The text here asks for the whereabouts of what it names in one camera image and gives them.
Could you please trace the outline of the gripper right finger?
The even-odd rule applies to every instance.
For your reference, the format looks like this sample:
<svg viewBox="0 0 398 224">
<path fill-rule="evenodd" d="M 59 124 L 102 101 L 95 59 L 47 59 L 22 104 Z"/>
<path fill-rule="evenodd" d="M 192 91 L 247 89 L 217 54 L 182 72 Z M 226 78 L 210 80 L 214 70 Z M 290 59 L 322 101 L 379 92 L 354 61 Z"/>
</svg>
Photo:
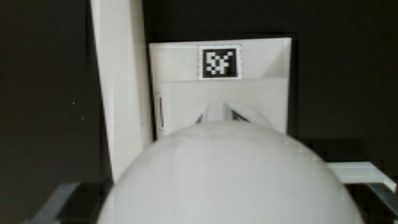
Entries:
<svg viewBox="0 0 398 224">
<path fill-rule="evenodd" d="M 398 224 L 398 193 L 384 184 L 361 184 L 367 224 Z"/>
</svg>

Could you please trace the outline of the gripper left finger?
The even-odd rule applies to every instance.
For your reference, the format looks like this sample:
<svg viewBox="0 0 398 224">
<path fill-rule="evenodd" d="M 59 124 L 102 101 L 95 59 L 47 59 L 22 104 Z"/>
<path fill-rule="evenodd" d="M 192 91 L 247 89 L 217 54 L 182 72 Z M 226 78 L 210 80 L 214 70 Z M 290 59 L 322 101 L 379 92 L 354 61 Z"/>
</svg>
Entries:
<svg viewBox="0 0 398 224">
<path fill-rule="evenodd" d="M 79 182 L 59 185 L 34 217 L 24 221 L 24 224 L 66 224 L 61 213 L 79 187 Z"/>
</svg>

